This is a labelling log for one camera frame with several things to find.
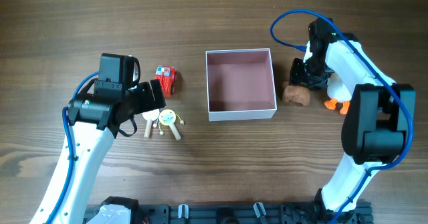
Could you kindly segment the white plush duck yellow bag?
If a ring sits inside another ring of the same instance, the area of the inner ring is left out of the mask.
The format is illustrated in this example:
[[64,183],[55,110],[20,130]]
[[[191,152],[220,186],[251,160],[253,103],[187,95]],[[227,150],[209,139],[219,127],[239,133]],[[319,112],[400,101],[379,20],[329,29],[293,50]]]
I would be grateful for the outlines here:
[[335,110],[336,105],[341,103],[340,113],[346,115],[352,96],[337,73],[331,74],[328,78],[327,95],[330,99],[324,102],[325,107],[329,110]]

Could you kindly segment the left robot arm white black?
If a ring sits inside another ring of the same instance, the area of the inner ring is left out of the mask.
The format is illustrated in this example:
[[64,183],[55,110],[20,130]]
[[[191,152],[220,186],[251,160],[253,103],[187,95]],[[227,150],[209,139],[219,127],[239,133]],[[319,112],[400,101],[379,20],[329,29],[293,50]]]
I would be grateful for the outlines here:
[[83,79],[62,109],[64,145],[32,223],[81,223],[96,175],[124,122],[165,107],[161,84],[141,82],[139,60],[103,53],[97,72]]

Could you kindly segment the brown plush toy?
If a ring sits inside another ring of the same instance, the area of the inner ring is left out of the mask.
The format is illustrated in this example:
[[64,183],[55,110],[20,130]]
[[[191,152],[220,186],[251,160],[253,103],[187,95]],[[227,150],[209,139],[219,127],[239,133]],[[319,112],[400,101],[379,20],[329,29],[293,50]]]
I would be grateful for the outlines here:
[[294,102],[297,104],[301,104],[302,106],[310,105],[309,89],[302,86],[290,85],[289,82],[284,82],[282,84],[282,87],[284,88],[284,91],[282,94],[282,102],[284,103]]

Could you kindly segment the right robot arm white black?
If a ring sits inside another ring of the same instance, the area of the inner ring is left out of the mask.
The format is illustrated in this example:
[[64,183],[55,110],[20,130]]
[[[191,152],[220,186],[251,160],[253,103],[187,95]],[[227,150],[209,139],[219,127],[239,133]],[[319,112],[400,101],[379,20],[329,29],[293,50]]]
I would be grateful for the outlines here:
[[351,33],[331,19],[311,22],[305,56],[293,61],[290,85],[326,88],[330,104],[348,108],[341,131],[344,155],[318,195],[325,214],[337,219],[355,209],[370,180],[409,148],[415,90],[384,75]]

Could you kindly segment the red toy fire truck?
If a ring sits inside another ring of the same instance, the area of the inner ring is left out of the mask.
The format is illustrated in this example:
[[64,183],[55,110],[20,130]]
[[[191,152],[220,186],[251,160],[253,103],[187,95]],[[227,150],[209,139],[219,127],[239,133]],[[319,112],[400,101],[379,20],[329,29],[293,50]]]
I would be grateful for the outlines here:
[[168,65],[158,66],[154,78],[160,82],[165,98],[169,98],[175,93],[177,73],[174,67]]

